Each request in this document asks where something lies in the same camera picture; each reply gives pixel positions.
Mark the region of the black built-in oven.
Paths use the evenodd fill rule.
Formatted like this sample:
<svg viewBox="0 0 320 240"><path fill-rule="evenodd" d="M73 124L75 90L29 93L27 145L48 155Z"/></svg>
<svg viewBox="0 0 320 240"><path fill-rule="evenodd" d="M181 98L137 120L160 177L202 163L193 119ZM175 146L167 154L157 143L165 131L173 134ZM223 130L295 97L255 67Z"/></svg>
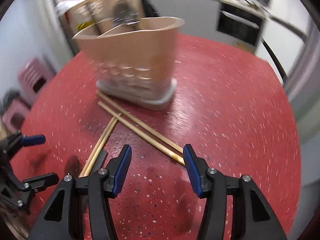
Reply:
<svg viewBox="0 0 320 240"><path fill-rule="evenodd" d="M264 20L250 12L221 3L217 31L255 46Z"/></svg>

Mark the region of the white kitchen counter cabinet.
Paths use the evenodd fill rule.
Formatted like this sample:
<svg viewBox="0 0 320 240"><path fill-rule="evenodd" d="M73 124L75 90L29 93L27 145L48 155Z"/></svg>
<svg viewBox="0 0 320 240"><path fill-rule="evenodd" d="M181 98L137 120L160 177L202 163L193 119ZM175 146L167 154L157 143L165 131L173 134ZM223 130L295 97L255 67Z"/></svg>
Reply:
<svg viewBox="0 0 320 240"><path fill-rule="evenodd" d="M181 32L228 44L268 59L273 53L284 69L289 69L302 52L304 40L289 28L239 3L224 0L149 0L161 16L185 20ZM250 12L264 20L255 46L217 31L221 3Z"/></svg>

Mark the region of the beige plastic utensil holder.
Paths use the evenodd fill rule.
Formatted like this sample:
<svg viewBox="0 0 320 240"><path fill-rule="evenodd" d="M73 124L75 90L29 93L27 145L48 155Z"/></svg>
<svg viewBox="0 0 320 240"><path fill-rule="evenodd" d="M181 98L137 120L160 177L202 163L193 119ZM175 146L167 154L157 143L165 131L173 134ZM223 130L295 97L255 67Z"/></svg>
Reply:
<svg viewBox="0 0 320 240"><path fill-rule="evenodd" d="M167 108L174 95L179 28L177 17L141 18L137 27L113 26L110 19L98 23L103 34L91 25L73 36L88 57L103 94L123 99L152 111Z"/></svg>

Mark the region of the pink plastic stool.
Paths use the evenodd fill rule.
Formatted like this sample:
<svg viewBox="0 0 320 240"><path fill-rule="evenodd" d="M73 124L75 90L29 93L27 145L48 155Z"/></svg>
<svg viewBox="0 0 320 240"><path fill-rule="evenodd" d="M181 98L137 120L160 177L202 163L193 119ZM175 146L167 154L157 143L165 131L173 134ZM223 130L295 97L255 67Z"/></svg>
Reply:
<svg viewBox="0 0 320 240"><path fill-rule="evenodd" d="M54 78L55 73L38 58L33 58L18 72L18 82L33 104L40 91Z"/></svg>
<svg viewBox="0 0 320 240"><path fill-rule="evenodd" d="M14 99L2 114L2 122L9 132L16 133L21 129L29 112L30 107L26 103L19 99Z"/></svg>

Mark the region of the beige perforated storage rack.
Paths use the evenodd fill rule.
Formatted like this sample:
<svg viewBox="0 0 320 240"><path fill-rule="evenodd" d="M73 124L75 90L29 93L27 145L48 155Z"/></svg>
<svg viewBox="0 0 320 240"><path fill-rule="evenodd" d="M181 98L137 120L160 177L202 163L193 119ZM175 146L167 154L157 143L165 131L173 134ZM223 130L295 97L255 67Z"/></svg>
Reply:
<svg viewBox="0 0 320 240"><path fill-rule="evenodd" d="M112 18L114 7L122 0L66 0L58 4L56 10L67 41L75 55L79 52L73 36L84 29L89 22L100 22ZM142 0L125 0L140 18L145 16Z"/></svg>

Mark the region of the pink plastic stool upper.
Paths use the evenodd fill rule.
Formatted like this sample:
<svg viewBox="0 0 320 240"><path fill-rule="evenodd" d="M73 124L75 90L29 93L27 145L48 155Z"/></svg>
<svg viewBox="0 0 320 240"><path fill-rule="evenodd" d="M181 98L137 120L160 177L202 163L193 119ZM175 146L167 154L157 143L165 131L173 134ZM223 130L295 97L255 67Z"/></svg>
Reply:
<svg viewBox="0 0 320 240"><path fill-rule="evenodd" d="M54 78L55 73L38 58L33 58L18 72L18 82L33 104L40 91Z"/></svg>

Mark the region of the pink plastic stool lower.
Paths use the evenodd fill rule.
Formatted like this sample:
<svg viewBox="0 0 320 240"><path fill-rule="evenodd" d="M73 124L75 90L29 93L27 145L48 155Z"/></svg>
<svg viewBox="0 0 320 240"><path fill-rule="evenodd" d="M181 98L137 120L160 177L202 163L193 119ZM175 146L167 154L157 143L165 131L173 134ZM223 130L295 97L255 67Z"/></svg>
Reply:
<svg viewBox="0 0 320 240"><path fill-rule="evenodd" d="M21 129L29 112L30 107L26 103L19 99L14 99L2 114L2 122L9 132L16 133Z"/></svg>

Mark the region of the bamboo chopstick crossing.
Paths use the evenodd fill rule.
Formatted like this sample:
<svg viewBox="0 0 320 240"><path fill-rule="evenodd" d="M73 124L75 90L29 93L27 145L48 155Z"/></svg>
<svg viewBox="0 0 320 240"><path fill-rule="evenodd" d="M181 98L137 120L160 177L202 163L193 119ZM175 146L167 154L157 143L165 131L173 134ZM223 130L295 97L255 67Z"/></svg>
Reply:
<svg viewBox="0 0 320 240"><path fill-rule="evenodd" d="M105 102L107 102L109 105L111 105L112 107L114 107L116 110L118 110L121 114L124 114L125 116L127 116L130 120L132 120L133 122L135 122L138 126L144 128L146 131L148 131L149 133L151 133L152 135L154 135L155 137L157 137L158 139L160 139L161 141L165 142L166 144L168 144L169 146L171 146L172 148L174 148L175 150L177 150L178 152L180 152L181 154L183 153L183 148L181 146L179 146L178 144L174 143L173 141L171 141L170 139L166 138L165 136L163 136L161 133L158 133L156 130L154 130L153 128L151 128L150 126L148 126L147 124L145 124L144 122L142 122L142 120L136 118L135 116L133 116L132 114L130 114L128 111L126 111L125 109L123 109L121 106L119 106L117 103L115 103L114 101L112 101L110 98L108 98L105 94L103 94L101 91L97 90L96 94L101 97Z"/></svg>
<svg viewBox="0 0 320 240"><path fill-rule="evenodd" d="M180 165L185 166L184 160L180 155L174 153L172 150L168 149L167 147L162 145L160 142L153 139L152 137L150 137L149 135L147 135L146 133L144 133L143 131L141 131L137 127L135 127L133 124L126 121L121 116L117 115L112 109L110 109L110 107L107 107L101 101L98 102L98 105L100 107L102 107L105 111L107 111L107 113L109 113L113 117L115 117L119 122L121 122L124 126L126 126L128 129L130 129L133 133L138 135L140 138L142 138L143 140L145 140L146 142L151 144L153 147L157 148L159 151L161 151L166 156L170 157L172 160L176 161Z"/></svg>

